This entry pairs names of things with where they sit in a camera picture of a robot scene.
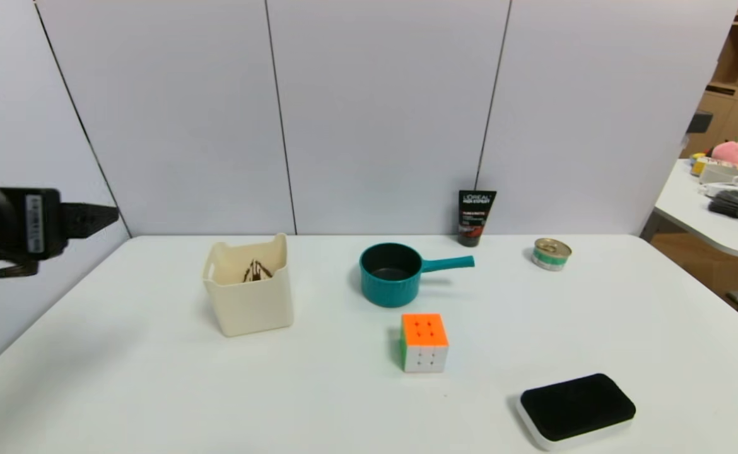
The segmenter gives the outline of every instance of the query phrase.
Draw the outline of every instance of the pink plush toy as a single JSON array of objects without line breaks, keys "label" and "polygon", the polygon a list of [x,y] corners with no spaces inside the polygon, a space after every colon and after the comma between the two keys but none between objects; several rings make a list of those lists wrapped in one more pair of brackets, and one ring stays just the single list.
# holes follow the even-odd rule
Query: pink plush toy
[{"label": "pink plush toy", "polygon": [[725,142],[723,144],[718,144],[718,146],[714,147],[712,158],[738,164],[738,143]]}]

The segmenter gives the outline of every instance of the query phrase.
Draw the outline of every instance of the floor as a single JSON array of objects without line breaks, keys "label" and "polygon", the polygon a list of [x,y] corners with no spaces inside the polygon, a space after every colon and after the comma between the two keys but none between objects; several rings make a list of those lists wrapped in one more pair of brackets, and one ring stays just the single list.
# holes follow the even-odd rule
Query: floor
[{"label": "floor", "polygon": [[736,308],[725,294],[738,290],[738,257],[715,250],[690,233],[658,233],[652,245]]}]

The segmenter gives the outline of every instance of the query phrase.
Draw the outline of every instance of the white cube face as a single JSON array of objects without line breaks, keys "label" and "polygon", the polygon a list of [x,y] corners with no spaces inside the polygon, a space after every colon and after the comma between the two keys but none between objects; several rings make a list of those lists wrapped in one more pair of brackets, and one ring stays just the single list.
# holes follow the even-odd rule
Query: white cube face
[{"label": "white cube face", "polygon": [[411,346],[407,348],[403,370],[407,373],[441,373],[445,370],[446,361],[447,347]]}]

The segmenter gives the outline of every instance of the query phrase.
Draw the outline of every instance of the l'oreal tube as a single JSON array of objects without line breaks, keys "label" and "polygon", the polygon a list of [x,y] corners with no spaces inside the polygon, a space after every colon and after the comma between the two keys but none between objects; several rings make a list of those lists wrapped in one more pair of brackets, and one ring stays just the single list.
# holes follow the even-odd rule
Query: l'oreal tube
[{"label": "l'oreal tube", "polygon": [[493,209],[495,190],[459,191],[459,244],[476,247]]}]

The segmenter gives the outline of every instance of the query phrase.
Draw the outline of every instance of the rubik's cube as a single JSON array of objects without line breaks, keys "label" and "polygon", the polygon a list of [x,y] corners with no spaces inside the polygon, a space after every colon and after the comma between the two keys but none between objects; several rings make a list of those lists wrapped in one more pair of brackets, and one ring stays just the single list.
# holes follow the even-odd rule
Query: rubik's cube
[{"label": "rubik's cube", "polygon": [[404,313],[400,348],[407,373],[441,373],[447,361],[447,334],[438,313]]}]

